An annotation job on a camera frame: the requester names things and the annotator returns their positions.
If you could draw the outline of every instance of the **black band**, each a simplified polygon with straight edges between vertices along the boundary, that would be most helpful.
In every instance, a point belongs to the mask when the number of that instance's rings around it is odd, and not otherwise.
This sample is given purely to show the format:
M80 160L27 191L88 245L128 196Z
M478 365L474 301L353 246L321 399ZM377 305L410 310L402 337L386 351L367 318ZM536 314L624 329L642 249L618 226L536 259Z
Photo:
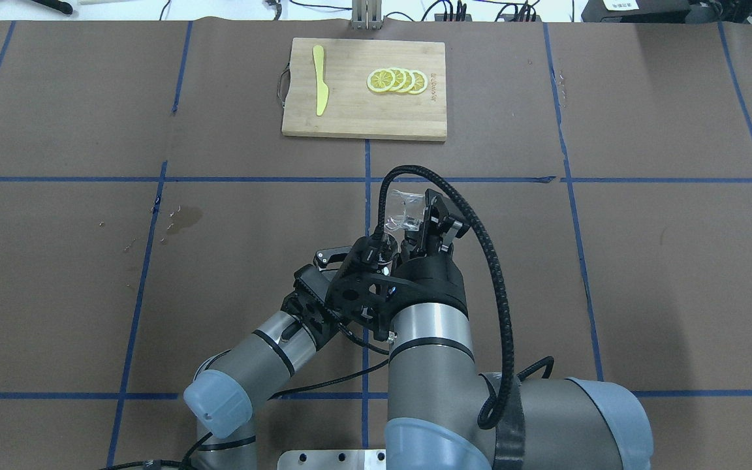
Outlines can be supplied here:
M398 348L396 348L393 351L390 351L390 360L393 360L394 357L396 357L397 354L401 353L402 351L409 350L415 346L422 346L422 345L441 345L441 346L448 346L451 348L455 348L456 350L460 350L466 353L468 357L470 357L472 360L475 360L474 355L472 355L472 351L469 350L465 345L462 343L458 343L456 340L453 339L445 339L445 338L437 338L436 336L430 336L428 338L417 338L412 339L406 343L403 343Z
M199 451L224 451L226 449L233 449L235 447L242 447L247 446L248 444L253 444L255 441L257 441L257 436L252 435L251 437L246 437L245 439L240 439L239 441L231 441L230 443L219 443L219 444L204 444L202 446L199 446Z
M286 364L286 368L289 369L289 377L295 375L295 366L292 365L292 361L289 360L289 356L286 355L286 351L281 350L280 346L278 346L277 343L274 342L274 339L272 339L272 337L266 334L264 331L254 330L254 334L260 336L260 339L265 341L266 344L269 345L269 348L272 348L272 350L274 350L274 352L280 356L280 360L282 360L283 363Z
M501 374L480 374L486 380L489 393L495 397L495 386L501 383ZM524 466L525 452L524 409L520 381L512 384L510 399L504 408L504 417L495 426L495 459L492 470L521 470Z

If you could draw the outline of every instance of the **gray cylinder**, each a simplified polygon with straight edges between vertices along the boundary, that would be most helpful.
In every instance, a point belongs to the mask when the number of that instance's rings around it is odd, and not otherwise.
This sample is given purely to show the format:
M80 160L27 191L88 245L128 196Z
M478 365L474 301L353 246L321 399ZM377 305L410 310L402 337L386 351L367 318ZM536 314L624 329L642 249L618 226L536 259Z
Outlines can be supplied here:
M283 331L295 322L288 313L277 312L257 328L256 333L249 334L228 354L211 364L211 369L230 375L242 386L254 411L260 409L270 396L289 382L292 373L315 355L315 343L305 328L290 339L281 339Z
M477 426L489 388L475 367L465 313L444 304L416 304L397 313L393 330L388 421L414 418L442 426L492 462L495 430Z
M522 383L522 470L623 470L617 443L588 394L572 381Z
M197 438L208 432L205 425L196 422ZM254 420L225 439L211 437L196 452L193 466L198 470L257 470L257 438Z
M248 422L317 349L292 316L277 312L228 354L197 372L185 403L213 435L228 437Z

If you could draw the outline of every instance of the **metal base plate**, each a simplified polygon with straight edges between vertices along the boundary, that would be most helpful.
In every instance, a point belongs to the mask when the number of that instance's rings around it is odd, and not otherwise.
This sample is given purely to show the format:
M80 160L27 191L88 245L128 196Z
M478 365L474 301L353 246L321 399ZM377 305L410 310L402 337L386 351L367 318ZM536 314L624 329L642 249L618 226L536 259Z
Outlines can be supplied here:
M288 451L277 461L277 470L384 470L384 449L337 451Z

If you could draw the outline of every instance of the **light blue joint cap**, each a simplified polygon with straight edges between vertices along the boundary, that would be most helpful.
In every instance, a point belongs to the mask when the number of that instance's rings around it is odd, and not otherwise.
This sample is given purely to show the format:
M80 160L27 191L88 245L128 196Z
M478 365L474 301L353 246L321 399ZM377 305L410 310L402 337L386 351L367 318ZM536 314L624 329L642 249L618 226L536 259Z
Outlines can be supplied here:
M384 441L387 470L492 470L472 443L427 420L389 420Z
M624 387L610 382L567 377L590 396L614 435L623 470L650 470L654 439L648 416L639 400Z
M213 435L225 439L251 419L248 394L230 375L202 371L185 389L185 403Z

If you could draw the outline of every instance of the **wooden cutting board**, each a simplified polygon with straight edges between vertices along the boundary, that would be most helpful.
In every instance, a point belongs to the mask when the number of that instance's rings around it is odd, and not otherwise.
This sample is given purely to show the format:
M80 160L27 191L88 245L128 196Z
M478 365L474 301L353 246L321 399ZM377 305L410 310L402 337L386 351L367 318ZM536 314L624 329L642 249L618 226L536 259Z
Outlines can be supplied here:
M316 116L313 46L324 48L329 99ZM419 95L374 93L367 78L375 69L418 69L429 77ZM284 136L436 140L447 137L445 44L359 39L292 40L289 94L283 111Z

